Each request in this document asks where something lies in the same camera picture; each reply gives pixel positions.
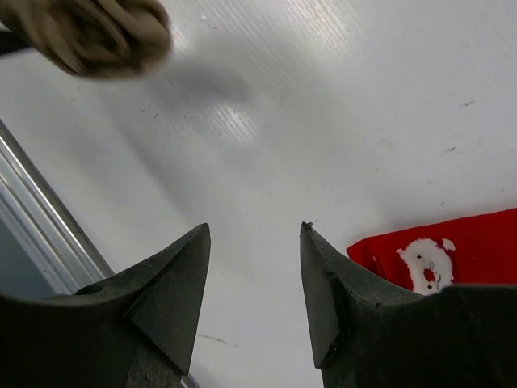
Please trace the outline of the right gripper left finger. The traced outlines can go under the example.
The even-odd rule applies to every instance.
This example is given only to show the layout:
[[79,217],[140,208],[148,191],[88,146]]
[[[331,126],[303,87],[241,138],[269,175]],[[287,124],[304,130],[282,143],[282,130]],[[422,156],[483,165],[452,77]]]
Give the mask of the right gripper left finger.
[[164,250],[74,295],[81,308],[80,374],[186,374],[208,275],[200,224]]

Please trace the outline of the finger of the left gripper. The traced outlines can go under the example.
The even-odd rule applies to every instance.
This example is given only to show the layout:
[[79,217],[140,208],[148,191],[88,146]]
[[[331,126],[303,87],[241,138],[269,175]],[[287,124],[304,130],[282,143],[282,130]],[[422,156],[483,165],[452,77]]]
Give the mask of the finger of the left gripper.
[[0,55],[9,55],[25,49],[31,45],[11,31],[0,31]]

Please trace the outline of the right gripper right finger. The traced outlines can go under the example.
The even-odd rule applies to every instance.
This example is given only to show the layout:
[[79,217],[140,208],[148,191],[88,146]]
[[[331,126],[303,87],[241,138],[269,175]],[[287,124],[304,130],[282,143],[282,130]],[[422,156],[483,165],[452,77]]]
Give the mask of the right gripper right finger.
[[301,278],[313,363],[326,369],[359,331],[386,310],[422,296],[388,282],[340,253],[310,222],[300,230]]

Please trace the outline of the red Santa sock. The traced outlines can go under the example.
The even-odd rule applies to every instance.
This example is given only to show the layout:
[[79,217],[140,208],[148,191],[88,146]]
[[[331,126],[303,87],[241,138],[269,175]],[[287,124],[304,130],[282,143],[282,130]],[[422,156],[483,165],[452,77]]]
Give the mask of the red Santa sock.
[[516,283],[516,210],[364,238],[347,248],[377,276],[431,295],[452,284]]

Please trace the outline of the brown argyle sock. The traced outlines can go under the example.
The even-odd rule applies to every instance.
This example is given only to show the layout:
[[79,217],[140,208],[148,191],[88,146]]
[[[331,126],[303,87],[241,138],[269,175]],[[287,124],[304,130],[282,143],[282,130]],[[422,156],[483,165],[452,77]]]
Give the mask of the brown argyle sock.
[[3,1],[1,22],[66,73],[132,78],[163,64],[174,47],[159,1]]

